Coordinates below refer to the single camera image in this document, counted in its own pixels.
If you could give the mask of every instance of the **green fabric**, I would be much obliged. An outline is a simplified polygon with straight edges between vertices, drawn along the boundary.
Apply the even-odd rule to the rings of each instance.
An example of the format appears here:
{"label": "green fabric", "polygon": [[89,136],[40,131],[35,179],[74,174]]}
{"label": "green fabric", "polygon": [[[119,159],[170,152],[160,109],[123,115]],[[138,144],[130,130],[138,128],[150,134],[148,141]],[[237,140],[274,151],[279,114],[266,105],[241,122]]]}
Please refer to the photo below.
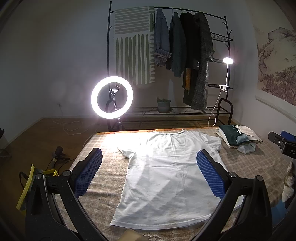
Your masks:
{"label": "green fabric", "polygon": [[237,144],[237,137],[243,133],[235,125],[220,125],[221,130],[224,132],[226,139],[230,146],[239,146]]}

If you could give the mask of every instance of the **ring light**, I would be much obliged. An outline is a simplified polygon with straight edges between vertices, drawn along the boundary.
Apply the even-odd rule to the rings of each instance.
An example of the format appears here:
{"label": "ring light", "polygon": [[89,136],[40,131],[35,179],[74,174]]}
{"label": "ring light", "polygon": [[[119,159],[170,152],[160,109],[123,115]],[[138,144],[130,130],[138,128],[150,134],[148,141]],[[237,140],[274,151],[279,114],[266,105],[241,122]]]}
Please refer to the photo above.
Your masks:
{"label": "ring light", "polygon": [[[103,110],[101,110],[101,108],[99,107],[98,95],[99,95],[100,90],[105,85],[110,84],[110,83],[114,83],[114,82],[122,84],[125,87],[128,97],[127,97],[125,105],[121,109],[116,110],[112,113],[107,113],[107,112],[104,112]],[[124,78],[121,78],[119,76],[110,76],[110,77],[102,79],[99,83],[97,83],[97,85],[95,86],[95,88],[91,94],[91,106],[93,107],[94,111],[99,116],[101,116],[105,119],[115,119],[115,118],[122,116],[130,108],[132,102],[133,102],[133,89],[128,81],[126,81]]]}

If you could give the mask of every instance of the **plastic bag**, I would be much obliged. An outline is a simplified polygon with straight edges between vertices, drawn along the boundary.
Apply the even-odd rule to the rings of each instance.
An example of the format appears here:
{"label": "plastic bag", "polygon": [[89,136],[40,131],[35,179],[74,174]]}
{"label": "plastic bag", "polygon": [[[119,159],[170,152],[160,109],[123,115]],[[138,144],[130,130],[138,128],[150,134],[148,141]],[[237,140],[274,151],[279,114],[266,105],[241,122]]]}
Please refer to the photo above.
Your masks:
{"label": "plastic bag", "polygon": [[256,151],[256,143],[255,142],[248,142],[241,144],[237,147],[237,150],[241,153],[247,154],[250,152]]}

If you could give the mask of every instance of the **plant pot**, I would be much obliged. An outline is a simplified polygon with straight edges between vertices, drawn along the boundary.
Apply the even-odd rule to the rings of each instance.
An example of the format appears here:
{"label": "plant pot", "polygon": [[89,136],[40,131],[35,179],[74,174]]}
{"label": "plant pot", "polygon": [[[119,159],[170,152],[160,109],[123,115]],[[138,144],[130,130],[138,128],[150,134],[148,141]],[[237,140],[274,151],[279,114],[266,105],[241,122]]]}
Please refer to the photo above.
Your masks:
{"label": "plant pot", "polygon": [[170,112],[170,100],[157,101],[158,112],[168,113]]}

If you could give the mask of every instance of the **wooden floor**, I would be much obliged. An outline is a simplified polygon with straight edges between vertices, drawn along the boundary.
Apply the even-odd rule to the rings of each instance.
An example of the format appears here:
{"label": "wooden floor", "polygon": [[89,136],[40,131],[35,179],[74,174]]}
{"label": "wooden floor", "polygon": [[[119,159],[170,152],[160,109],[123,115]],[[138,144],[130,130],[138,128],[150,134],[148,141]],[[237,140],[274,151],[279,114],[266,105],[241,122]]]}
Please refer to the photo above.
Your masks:
{"label": "wooden floor", "polygon": [[[124,123],[127,129],[163,129],[163,128],[188,128],[189,122],[178,121],[178,127],[173,122],[162,122],[159,119],[139,126],[136,120],[134,123]],[[207,120],[190,120],[193,126],[189,127],[207,127]],[[102,119],[42,119],[34,124],[18,138],[16,138],[6,149],[12,155],[11,158],[0,158],[0,214],[12,223],[21,234],[25,234],[25,217],[16,209],[18,199],[22,193],[22,187],[19,181],[19,172],[23,171],[29,174],[31,164],[35,167],[45,170],[52,159],[52,153],[56,147],[63,147],[67,157],[74,159],[80,153],[85,141],[96,132],[108,131],[107,123]],[[60,170],[60,173],[67,170],[73,162],[66,163]]]}

